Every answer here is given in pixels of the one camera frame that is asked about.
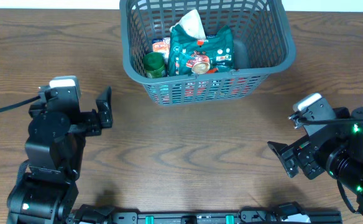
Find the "green lid jar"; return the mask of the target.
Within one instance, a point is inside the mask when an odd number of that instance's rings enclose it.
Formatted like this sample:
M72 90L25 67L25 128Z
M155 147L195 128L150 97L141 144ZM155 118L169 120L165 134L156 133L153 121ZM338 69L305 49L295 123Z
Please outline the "green lid jar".
M167 69L163 55L151 52L143 58L144 70L147 78L163 78L167 76Z

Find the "orange tissue multipack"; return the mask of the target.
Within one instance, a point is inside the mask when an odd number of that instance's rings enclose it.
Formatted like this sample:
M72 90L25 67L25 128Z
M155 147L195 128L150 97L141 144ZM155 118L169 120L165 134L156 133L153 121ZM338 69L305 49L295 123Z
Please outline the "orange tissue multipack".
M168 63L168 56L170 51L170 38L164 37L159 39L152 39L152 49L154 52L162 54L164 62Z

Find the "green Nescafe coffee bag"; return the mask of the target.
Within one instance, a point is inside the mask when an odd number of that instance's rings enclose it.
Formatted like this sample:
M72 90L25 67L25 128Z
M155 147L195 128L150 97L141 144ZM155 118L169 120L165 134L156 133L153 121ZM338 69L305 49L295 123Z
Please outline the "green Nescafe coffee bag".
M228 72L234 68L231 29L222 27L205 39L189 36L180 26L171 31L167 72L170 76Z

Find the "beige brown snack bag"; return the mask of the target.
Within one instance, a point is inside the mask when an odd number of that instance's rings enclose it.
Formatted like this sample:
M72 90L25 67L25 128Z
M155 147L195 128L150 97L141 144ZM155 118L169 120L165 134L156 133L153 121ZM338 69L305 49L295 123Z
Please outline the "beige brown snack bag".
M197 40L206 39L201 17L196 9L185 14L174 26L171 26L170 31L177 25L180 25L190 37Z

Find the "light green snack packet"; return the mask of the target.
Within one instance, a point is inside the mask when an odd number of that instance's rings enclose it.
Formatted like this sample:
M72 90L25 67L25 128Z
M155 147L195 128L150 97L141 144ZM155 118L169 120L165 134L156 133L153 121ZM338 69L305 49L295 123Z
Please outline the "light green snack packet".
M168 85L157 85L151 88L152 96L156 101L169 101L170 100L170 87Z

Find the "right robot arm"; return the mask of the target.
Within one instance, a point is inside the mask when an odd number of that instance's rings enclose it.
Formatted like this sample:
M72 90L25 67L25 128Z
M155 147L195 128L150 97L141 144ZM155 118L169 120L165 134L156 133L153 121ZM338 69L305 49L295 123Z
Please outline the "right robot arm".
M268 143L287 175L303 172L313 180L327 173L348 209L363 216L363 107L353 112L346 107L307 108L289 118L306 135L290 145Z

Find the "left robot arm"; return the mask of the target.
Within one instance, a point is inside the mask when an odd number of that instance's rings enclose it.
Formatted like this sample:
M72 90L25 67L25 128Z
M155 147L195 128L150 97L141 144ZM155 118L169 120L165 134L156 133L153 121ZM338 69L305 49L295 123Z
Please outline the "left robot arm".
M97 108L86 112L80 110L78 90L43 86L30 106L28 159L7 198L8 223L66 223L78 195L86 138L113 125L111 87L97 97Z

